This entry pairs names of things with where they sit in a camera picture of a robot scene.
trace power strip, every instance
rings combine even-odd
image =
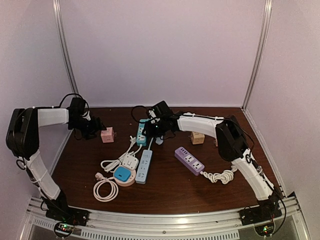
[[[143,130],[145,129],[144,122],[149,121],[149,119],[140,119],[138,131],[136,133],[136,144],[138,146],[142,145],[143,147],[147,146],[147,137],[142,134]]]
[[[182,146],[174,151],[174,156],[196,176],[205,169],[205,165]]]
[[[136,171],[135,182],[137,184],[146,184],[148,170],[151,162],[152,151],[143,150],[138,170]]]

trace purple power strip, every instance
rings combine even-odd
[[[199,173],[205,168],[205,166],[198,159],[196,159],[182,146],[174,151],[174,156],[196,176],[198,176]]]

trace round beige power strip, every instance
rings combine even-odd
[[[129,177],[129,179],[127,181],[121,181],[121,180],[119,180],[117,178],[114,178],[116,184],[118,184],[121,187],[129,187],[132,184],[134,184],[135,183],[135,178],[136,178],[136,170],[130,170],[130,172],[131,172],[131,176]]]

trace brown tabletop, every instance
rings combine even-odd
[[[240,108],[179,107],[174,111],[190,111],[199,115],[235,115],[241,127],[255,141],[253,154],[263,167],[268,178],[276,183],[272,168]],[[190,132],[177,132],[176,137],[164,144],[153,144],[153,156],[146,184],[134,183],[119,187],[118,196],[111,202],[99,202],[94,198],[93,187],[97,182],[95,174],[111,177],[100,167],[103,160],[114,160],[130,145],[130,135],[136,136],[138,124],[130,115],[131,108],[93,108],[94,116],[100,117],[106,127],[113,127],[117,136],[114,143],[102,143],[100,136],[91,140],[68,140],[54,170],[53,179],[66,193],[68,204],[74,207],[128,214],[182,214],[204,213],[244,208],[257,204],[255,194],[239,171],[234,180],[223,185],[220,181],[211,183],[202,175],[195,176],[174,157],[175,149],[186,148],[205,165],[205,171],[222,173],[230,169],[230,162],[224,161],[213,144],[213,138],[206,136],[204,144],[192,145]],[[146,118],[143,110],[137,109],[139,119]],[[108,195],[109,184],[101,187],[100,194]]]

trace robotic arm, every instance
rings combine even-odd
[[[46,216],[58,221],[85,226],[88,211],[71,208],[64,192],[54,182],[45,167],[39,151],[39,128],[67,124],[69,130],[77,129],[86,140],[105,130],[100,118],[85,112],[86,101],[74,97],[68,108],[32,107],[13,111],[6,145],[18,158],[18,166],[26,170],[31,182],[39,189],[48,210]]]
[[[190,131],[216,138],[219,155],[238,168],[253,189],[259,204],[258,207],[240,211],[243,225],[282,215],[278,204],[280,193],[274,189],[274,185],[253,157],[245,132],[233,115],[210,117],[189,112],[173,113],[165,101],[153,106],[147,114],[150,121],[145,123],[143,131],[147,137],[163,138],[167,131]]]

